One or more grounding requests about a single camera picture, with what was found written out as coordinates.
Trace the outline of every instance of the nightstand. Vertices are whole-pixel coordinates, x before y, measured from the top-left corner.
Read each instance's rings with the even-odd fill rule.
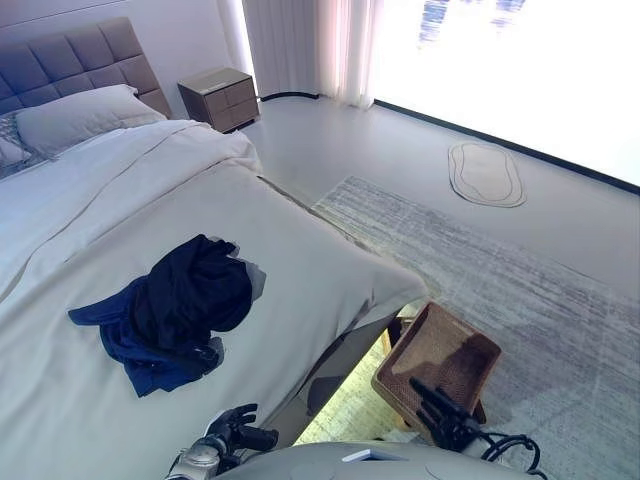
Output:
[[[260,114],[253,79],[233,68],[209,70],[178,82],[189,118],[228,132]]]

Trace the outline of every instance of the wicker basket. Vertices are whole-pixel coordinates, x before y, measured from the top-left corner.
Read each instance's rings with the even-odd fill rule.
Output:
[[[407,423],[429,438],[429,430],[416,416],[420,397],[409,378],[416,377],[431,389],[441,387],[468,412],[480,412],[483,417],[480,392],[500,353],[500,347],[475,328],[429,303],[382,362],[371,384]]]

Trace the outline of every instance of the white duvet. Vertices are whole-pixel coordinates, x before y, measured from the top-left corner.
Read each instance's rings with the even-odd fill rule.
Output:
[[[418,277],[351,245],[259,171],[241,133],[167,121],[0,182],[3,478],[163,478],[215,412],[257,401],[263,420],[342,332],[424,296]],[[221,335],[218,369],[139,399],[98,329],[66,312],[197,233],[236,243],[266,273],[262,297]]]

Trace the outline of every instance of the window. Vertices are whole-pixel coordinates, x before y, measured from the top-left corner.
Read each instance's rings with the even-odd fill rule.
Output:
[[[386,2],[375,95],[640,185],[640,2]]]

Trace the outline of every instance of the dark jacket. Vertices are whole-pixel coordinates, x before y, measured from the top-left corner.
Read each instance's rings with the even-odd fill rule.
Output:
[[[171,391],[216,368],[221,343],[211,331],[236,327],[251,308],[245,263],[236,247],[200,234],[101,302],[69,311],[77,325],[99,325],[107,353],[124,365],[138,396]]]

